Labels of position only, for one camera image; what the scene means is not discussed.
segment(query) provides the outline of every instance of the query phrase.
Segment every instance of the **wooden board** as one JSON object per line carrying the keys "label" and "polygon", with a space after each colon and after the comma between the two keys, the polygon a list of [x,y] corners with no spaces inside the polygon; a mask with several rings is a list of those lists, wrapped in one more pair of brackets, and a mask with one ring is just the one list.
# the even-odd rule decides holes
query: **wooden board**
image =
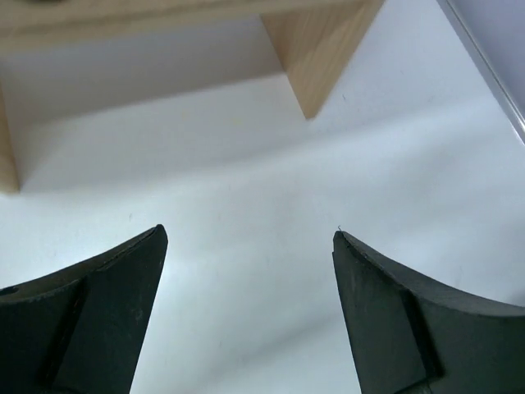
{"label": "wooden board", "polygon": [[11,149],[11,136],[7,127],[7,115],[0,86],[0,193],[18,191],[15,158]]}
{"label": "wooden board", "polygon": [[0,52],[354,0],[1,0]]}
{"label": "wooden board", "polygon": [[306,118],[317,115],[384,0],[262,17]]}

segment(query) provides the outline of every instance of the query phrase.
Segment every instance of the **wooden shelf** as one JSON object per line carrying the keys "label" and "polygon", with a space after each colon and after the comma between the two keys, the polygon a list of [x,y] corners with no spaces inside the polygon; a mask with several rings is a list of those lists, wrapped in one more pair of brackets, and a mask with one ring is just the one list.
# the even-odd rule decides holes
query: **wooden shelf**
{"label": "wooden shelf", "polygon": [[353,0],[2,0],[0,52]]}
{"label": "wooden shelf", "polygon": [[[0,0],[0,54],[261,15],[306,118],[315,117],[384,0]],[[0,95],[0,192],[17,190]]]}

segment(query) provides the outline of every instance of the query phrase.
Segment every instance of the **white surface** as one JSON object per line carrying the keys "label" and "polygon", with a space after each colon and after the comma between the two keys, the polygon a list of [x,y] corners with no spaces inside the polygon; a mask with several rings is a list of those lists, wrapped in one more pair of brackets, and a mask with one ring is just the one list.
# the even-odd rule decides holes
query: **white surface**
{"label": "white surface", "polygon": [[432,0],[387,1],[310,123],[256,20],[17,55],[0,77],[24,183],[0,198],[0,287],[167,228],[133,394],[359,392],[338,226],[525,305],[525,150]]}

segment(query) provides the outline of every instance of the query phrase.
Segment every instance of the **light wood plank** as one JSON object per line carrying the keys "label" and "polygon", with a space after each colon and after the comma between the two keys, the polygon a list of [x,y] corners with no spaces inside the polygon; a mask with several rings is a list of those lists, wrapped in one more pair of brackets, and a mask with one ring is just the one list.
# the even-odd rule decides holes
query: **light wood plank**
{"label": "light wood plank", "polygon": [[15,158],[11,148],[11,136],[7,127],[7,114],[0,86],[0,193],[18,191]]}
{"label": "light wood plank", "polygon": [[384,0],[262,16],[306,118],[317,115]]}
{"label": "light wood plank", "polygon": [[0,52],[354,0],[1,0]]}

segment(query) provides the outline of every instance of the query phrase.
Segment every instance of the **metal edge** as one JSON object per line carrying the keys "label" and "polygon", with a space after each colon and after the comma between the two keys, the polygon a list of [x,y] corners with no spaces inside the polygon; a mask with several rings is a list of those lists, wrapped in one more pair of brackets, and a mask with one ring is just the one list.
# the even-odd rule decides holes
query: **metal edge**
{"label": "metal edge", "polygon": [[492,94],[494,94],[494,97],[507,115],[519,139],[525,144],[525,117],[523,117],[523,114],[520,112],[520,108],[516,104],[516,100],[510,93],[508,86],[506,86],[498,76],[498,73],[491,65],[489,57],[483,51],[482,46],[474,37],[473,32],[468,28],[468,24],[454,4],[452,4],[450,0],[437,0],[437,2],[456,34],[459,36],[463,46],[467,49],[468,54],[474,61],[486,84],[491,89]]}

